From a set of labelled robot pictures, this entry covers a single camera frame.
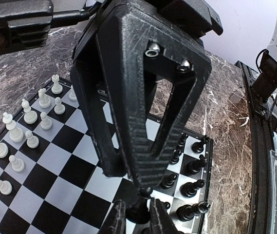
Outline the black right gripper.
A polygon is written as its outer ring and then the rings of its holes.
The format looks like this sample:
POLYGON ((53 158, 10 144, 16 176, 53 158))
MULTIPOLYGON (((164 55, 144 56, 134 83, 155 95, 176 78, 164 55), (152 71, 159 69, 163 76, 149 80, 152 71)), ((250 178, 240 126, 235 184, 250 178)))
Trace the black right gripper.
POLYGON ((202 37, 223 33, 204 0, 106 0, 76 45, 73 60, 209 63, 202 37))

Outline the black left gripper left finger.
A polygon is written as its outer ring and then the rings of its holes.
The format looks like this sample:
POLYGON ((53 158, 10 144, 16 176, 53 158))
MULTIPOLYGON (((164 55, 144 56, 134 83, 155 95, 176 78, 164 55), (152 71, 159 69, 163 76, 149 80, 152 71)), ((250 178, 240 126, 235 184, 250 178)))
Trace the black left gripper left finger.
POLYGON ((125 234, 126 233, 126 203, 116 200, 99 229, 100 234, 125 234))

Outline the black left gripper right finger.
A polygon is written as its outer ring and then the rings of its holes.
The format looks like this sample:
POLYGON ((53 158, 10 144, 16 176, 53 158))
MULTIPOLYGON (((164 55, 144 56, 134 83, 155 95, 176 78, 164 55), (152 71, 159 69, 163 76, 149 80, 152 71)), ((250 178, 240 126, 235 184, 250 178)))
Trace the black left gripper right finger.
POLYGON ((178 234, 172 219, 159 199, 151 198, 149 205, 150 232, 152 234, 178 234))

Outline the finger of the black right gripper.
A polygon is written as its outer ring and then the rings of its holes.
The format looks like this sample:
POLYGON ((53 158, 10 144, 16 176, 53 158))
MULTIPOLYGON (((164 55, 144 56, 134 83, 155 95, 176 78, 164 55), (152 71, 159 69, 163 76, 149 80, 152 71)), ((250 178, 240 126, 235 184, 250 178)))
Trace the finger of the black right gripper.
POLYGON ((211 62, 101 61, 128 176, 139 188, 162 179, 211 73, 211 62))

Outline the black chess piece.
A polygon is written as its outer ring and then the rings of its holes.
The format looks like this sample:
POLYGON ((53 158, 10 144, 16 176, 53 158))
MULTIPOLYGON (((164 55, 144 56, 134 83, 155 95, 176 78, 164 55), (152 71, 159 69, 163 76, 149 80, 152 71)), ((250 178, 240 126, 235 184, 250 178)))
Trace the black chess piece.
POLYGON ((207 213, 211 205, 208 202, 201 201, 193 205, 183 205, 176 211, 177 218, 182 221, 191 221, 195 216, 200 216, 207 213))

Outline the black grey chess board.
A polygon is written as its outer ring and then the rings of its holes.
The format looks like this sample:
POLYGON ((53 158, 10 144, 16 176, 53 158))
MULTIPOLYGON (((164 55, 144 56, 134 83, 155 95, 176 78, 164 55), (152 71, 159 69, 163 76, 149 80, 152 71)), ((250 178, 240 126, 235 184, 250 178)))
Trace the black grey chess board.
MULTIPOLYGON (((60 84, 63 87, 60 95, 52 93, 52 82, 46 86, 50 107, 41 108, 38 95, 29 101, 38 115, 35 123, 29 125, 24 121, 23 110, 14 116, 24 133, 31 131, 38 137, 36 148, 27 146, 25 136, 22 141, 13 142, 5 127, 0 134, 0 142, 8 147, 7 156, 0 158, 0 180, 12 185, 9 195, 0 192, 0 234, 96 234, 116 200, 121 199, 130 206, 137 199, 138 191, 127 176, 108 178, 103 175, 79 103, 69 98, 71 83, 61 79, 60 84), (57 97, 66 108, 62 115, 54 112, 57 97), (41 112, 47 113, 52 121, 51 129, 41 128, 41 112), (10 155, 23 160, 25 166, 21 172, 12 169, 10 155)), ((202 153, 196 154, 191 146, 200 142, 202 136, 189 130, 183 132, 189 137, 177 154, 179 161, 169 164, 165 172, 165 175, 175 173, 178 177, 172 188, 156 187, 151 196, 169 203, 167 212, 178 231, 200 234, 203 214, 181 222, 175 212, 183 205, 207 201, 213 140, 204 145, 202 153), (207 158, 208 164, 197 174, 189 174, 186 165, 200 155, 207 158), (184 197, 181 186, 199 179, 205 180, 205 186, 194 197, 184 197)))

